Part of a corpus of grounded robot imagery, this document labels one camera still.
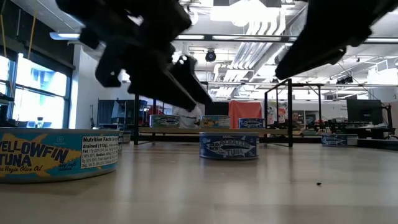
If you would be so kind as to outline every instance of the glass panel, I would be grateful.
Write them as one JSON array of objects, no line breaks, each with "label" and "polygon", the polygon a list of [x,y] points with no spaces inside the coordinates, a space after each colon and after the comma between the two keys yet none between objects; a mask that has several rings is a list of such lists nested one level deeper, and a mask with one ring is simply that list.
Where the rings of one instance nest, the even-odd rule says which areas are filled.
[{"label": "glass panel", "polygon": [[65,96],[67,76],[31,62],[20,55],[18,57],[17,84]]},{"label": "glass panel", "polygon": [[64,99],[45,96],[28,90],[17,89],[12,118],[28,121],[27,127],[34,128],[38,117],[43,117],[44,128],[62,128]]},{"label": "glass panel", "polygon": [[9,62],[8,58],[0,56],[0,80],[8,80]]},{"label": "glass panel", "polygon": [[2,82],[0,82],[0,93],[2,93],[2,94],[6,94],[6,84],[5,83],[2,83]]}]

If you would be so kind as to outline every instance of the wooden platform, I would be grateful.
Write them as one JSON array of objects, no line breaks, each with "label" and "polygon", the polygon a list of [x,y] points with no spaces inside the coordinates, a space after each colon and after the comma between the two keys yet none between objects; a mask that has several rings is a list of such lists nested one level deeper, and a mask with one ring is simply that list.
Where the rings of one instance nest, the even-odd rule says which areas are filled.
[{"label": "wooden platform", "polygon": [[223,129],[223,128],[139,128],[140,133],[165,133],[165,134],[199,134],[207,133],[259,133],[259,134],[288,134],[286,129]]}]

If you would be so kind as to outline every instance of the metal frame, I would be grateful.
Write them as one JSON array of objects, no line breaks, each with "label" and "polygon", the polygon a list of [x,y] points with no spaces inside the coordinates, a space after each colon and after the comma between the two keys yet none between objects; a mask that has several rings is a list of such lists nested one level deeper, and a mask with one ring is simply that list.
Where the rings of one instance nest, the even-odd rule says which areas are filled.
[{"label": "metal frame", "polygon": [[279,107],[279,99],[278,99],[278,87],[287,85],[287,135],[288,135],[288,147],[293,147],[293,83],[292,79],[286,79],[283,82],[277,84],[270,90],[266,91],[264,93],[264,118],[266,120],[266,129],[268,128],[268,93],[271,91],[276,91],[276,105],[277,105],[277,121],[276,125],[279,125],[279,112],[278,112],[278,107]]}]

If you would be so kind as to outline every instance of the security camera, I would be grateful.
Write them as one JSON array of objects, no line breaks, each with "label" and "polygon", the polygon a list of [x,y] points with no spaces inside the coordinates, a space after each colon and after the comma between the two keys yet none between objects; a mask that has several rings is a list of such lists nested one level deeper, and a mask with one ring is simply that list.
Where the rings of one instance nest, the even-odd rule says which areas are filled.
[{"label": "security camera", "polygon": [[216,53],[214,50],[208,50],[206,54],[206,61],[207,62],[214,62],[216,60]]}]

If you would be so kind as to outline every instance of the computer monitor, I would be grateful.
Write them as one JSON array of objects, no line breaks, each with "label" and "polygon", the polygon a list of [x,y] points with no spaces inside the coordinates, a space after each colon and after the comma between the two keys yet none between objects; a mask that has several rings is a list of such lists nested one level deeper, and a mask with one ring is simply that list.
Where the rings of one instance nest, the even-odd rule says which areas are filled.
[{"label": "computer monitor", "polygon": [[347,112],[349,122],[383,123],[380,100],[347,100]]}]

